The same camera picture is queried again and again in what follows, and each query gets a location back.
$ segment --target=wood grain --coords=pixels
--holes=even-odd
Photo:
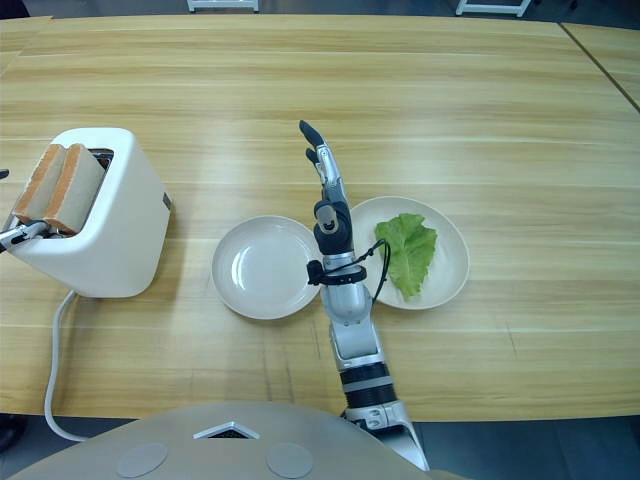
[[[0,22],[0,75],[50,18],[16,18]]]
[[[217,298],[218,241],[312,225],[297,131],[331,142],[355,205],[429,203],[471,253],[462,294],[375,317],[414,420],[640,412],[640,117],[557,25],[400,17],[52,20],[0,98],[0,214],[59,132],[132,130],[175,200],[151,287],[79,299],[56,411],[139,417],[215,400],[344,408],[319,299],[251,321]],[[65,289],[0,257],[0,410],[37,413]]]
[[[640,32],[570,23],[564,27],[640,108]]]

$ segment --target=white plate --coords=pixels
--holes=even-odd
[[[433,308],[448,302],[462,289],[469,276],[469,250],[455,225],[437,210],[417,200],[402,197],[377,197],[367,200],[351,210],[353,243],[356,255],[362,255],[376,242],[375,228],[379,222],[388,222],[401,213],[420,214],[423,225],[438,233],[436,251],[429,265],[429,274],[422,283],[421,292],[405,300],[391,278],[387,277],[378,300],[392,307],[408,310]],[[373,295],[382,272],[382,249],[365,262],[365,284]]]
[[[261,216],[234,227],[213,255],[213,282],[241,315],[272,320],[297,312],[318,293],[307,262],[321,259],[313,233],[290,218]]]

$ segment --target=floor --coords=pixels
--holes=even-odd
[[[640,29],[638,0],[578,0],[578,8],[575,10],[569,8],[571,0],[542,0],[538,5],[534,2],[523,19]],[[57,18],[189,14],[186,0],[24,0],[24,3],[32,16],[53,15]],[[496,0],[472,3],[496,3]],[[260,0],[260,13],[451,17],[455,14],[457,4],[458,0]],[[225,9],[224,13],[230,11],[238,12]],[[212,10],[196,14],[206,13],[212,13]],[[465,15],[514,18],[513,15]]]
[[[57,18],[188,14],[186,0],[24,0],[24,3],[32,16]],[[638,0],[579,0],[573,11],[569,9],[570,3],[569,0],[532,3],[523,18],[640,29]],[[260,0],[260,13],[453,16],[456,4],[457,0]],[[63,418],[60,423],[74,433],[93,436],[128,421]],[[476,480],[640,478],[640,416],[416,426],[433,468]],[[0,455],[0,479],[70,445],[72,442],[55,436],[42,417],[31,417],[18,445]]]

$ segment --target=white toaster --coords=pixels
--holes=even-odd
[[[171,198],[135,136],[121,128],[76,128],[52,143],[81,143],[113,158],[82,230],[34,238],[10,253],[86,297],[130,297],[156,272]]]

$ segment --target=circular button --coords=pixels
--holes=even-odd
[[[121,478],[141,477],[162,465],[168,454],[169,449],[161,443],[138,445],[122,456],[116,472]]]
[[[295,443],[281,443],[267,452],[269,469],[282,478],[302,478],[311,472],[311,452]]]

